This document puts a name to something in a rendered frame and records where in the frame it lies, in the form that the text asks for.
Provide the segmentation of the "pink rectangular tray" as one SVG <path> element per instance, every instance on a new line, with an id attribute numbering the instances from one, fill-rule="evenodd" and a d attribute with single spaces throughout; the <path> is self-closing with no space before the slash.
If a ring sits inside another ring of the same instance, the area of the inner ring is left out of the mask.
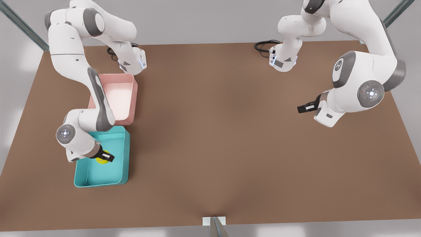
<path id="1" fill-rule="evenodd" d="M 99 74 L 115 125 L 131 125 L 135 117 L 138 84 L 132 74 Z"/>

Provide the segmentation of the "teal rectangular tray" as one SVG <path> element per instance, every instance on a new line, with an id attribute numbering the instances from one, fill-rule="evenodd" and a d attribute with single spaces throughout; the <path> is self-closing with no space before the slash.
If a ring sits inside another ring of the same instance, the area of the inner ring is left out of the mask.
<path id="1" fill-rule="evenodd" d="M 74 185 L 78 188 L 122 185 L 128 181 L 130 134 L 123 126 L 107 132 L 90 132 L 105 151 L 114 155 L 113 162 L 101 164 L 84 158 L 76 162 Z"/>

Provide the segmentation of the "silver frame post with foot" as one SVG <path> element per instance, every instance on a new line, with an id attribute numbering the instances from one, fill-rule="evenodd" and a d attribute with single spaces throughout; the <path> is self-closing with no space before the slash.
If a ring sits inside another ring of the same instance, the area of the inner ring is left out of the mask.
<path id="1" fill-rule="evenodd" d="M 230 237 L 225 229 L 226 217 L 202 217 L 202 225 L 210 227 L 210 237 Z"/>

